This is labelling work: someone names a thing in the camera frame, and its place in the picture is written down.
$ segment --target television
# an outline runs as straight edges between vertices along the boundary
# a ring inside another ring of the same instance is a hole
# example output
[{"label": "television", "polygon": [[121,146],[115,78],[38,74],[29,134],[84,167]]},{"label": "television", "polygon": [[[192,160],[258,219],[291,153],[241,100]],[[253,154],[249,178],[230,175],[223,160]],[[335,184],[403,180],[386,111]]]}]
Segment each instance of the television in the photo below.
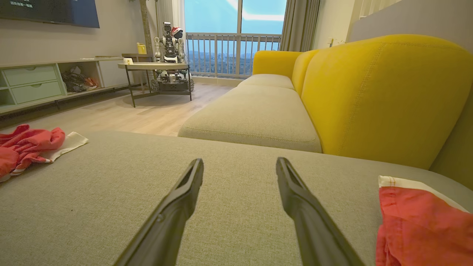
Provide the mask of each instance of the television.
[{"label": "television", "polygon": [[0,0],[0,18],[99,28],[95,0]]}]

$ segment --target metal table leg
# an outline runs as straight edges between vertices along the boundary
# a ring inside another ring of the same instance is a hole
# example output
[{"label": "metal table leg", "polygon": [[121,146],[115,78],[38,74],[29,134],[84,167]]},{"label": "metal table leg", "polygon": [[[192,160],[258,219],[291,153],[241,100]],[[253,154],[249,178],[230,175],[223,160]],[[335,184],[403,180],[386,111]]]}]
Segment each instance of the metal table leg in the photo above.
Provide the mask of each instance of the metal table leg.
[{"label": "metal table leg", "polygon": [[149,75],[148,75],[148,70],[146,70],[146,79],[148,80],[148,88],[149,88],[149,92],[151,92],[151,84],[149,82]]},{"label": "metal table leg", "polygon": [[189,83],[189,96],[191,97],[192,101],[192,92],[191,92],[191,67],[188,65],[187,67],[187,82]]},{"label": "metal table leg", "polygon": [[131,82],[130,82],[130,76],[128,74],[128,67],[125,66],[126,70],[126,78],[128,79],[128,89],[130,89],[130,95],[131,95],[131,101],[133,102],[133,108],[135,108],[135,99],[133,98],[133,91],[131,90]]}]

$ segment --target santa hat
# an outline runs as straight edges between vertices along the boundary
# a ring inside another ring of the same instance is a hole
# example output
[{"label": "santa hat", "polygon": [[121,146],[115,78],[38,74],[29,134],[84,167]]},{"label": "santa hat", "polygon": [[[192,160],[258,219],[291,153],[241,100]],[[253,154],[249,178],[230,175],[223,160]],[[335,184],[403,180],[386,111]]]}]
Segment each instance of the santa hat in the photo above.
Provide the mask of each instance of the santa hat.
[{"label": "santa hat", "polygon": [[173,27],[172,31],[171,31],[171,34],[174,36],[176,33],[178,33],[179,31],[183,31],[181,29],[181,27]]}]

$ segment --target robot wheel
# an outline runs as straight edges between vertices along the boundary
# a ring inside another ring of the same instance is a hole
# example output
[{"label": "robot wheel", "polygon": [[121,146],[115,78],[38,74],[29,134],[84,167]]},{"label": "robot wheel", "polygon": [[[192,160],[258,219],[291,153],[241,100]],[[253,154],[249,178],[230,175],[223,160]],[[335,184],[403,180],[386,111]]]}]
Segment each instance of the robot wheel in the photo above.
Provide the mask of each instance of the robot wheel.
[{"label": "robot wheel", "polygon": [[152,79],[149,83],[152,91],[159,91],[159,82],[156,79]]},{"label": "robot wheel", "polygon": [[191,85],[189,87],[189,91],[194,91],[194,80],[191,79]]}]

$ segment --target metal railing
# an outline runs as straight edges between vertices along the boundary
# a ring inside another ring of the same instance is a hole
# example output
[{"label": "metal railing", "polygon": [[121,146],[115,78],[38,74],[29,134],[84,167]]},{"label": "metal railing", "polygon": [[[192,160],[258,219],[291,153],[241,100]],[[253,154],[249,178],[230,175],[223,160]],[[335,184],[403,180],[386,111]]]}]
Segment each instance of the metal railing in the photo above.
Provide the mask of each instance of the metal railing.
[{"label": "metal railing", "polygon": [[254,54],[279,50],[281,35],[186,33],[187,60],[193,75],[247,78]]}]

